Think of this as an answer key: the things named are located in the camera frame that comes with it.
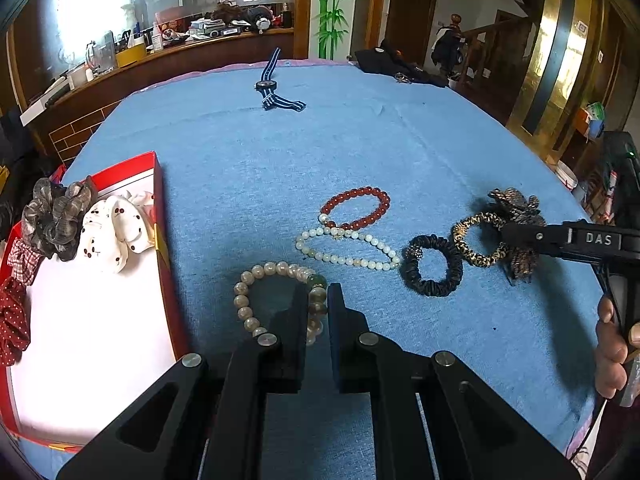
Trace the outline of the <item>right hand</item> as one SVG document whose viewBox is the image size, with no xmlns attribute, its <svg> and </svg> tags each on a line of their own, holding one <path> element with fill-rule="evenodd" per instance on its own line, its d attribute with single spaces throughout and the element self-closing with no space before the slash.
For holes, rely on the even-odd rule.
<svg viewBox="0 0 640 480">
<path fill-rule="evenodd" d="M 628 356 L 626 339 L 618 332 L 614 323 L 614 306 L 607 296 L 598 304 L 599 321 L 596 325 L 597 347 L 594 350 L 596 374 L 594 385 L 600 396 L 612 399 L 627 385 L 624 363 Z"/>
</svg>

